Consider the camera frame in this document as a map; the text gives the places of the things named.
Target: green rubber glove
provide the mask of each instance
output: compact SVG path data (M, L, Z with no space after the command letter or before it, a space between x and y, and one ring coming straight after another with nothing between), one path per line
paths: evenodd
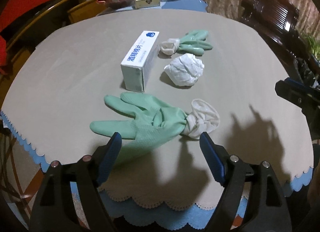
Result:
M182 133L187 123L183 110L150 94L125 92L120 98L106 95L104 101L113 110L133 118L90 124L95 133L111 137L118 132L124 139L133 139L121 148L116 165L138 158L172 140Z
M205 50L212 49L212 45L204 40L208 36L207 30L193 30L180 38L180 45L177 49L179 53L191 53L194 55L203 55Z

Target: gold box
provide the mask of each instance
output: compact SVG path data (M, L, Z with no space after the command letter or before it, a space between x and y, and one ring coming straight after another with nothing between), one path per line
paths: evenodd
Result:
M160 6L160 0L134 0L136 9Z

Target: alcohol pad box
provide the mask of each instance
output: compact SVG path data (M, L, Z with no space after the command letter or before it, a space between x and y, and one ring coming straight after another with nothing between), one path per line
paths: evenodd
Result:
M158 35L158 31L143 31L122 60L121 70L127 90L145 91L153 58L158 54Z

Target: round table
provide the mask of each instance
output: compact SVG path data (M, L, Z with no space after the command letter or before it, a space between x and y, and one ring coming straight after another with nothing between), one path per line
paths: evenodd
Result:
M141 32L159 31L161 42L194 29L208 30L213 45L200 57L203 76L191 88L176 87L163 72L171 59L159 54L146 93L186 112L194 98L209 102L221 118L210 133L216 144L248 163L269 161L281 185L291 182L299 190L298 178L313 167L313 151L301 109L274 91L287 73L257 32L214 14L136 10L61 28L38 45L18 73L2 117L44 171L53 160L76 162L109 140L89 129L91 121L126 119L105 106L103 97L125 92L120 63ZM304 177L301 185L310 178ZM127 215L134 225L156 221L168 229L192 223L199 210L211 215L223 191L199 142L181 136L114 169L103 189L107 193L102 197L113 205L110 215ZM173 218L166 223L168 215ZM203 228L206 222L193 227Z

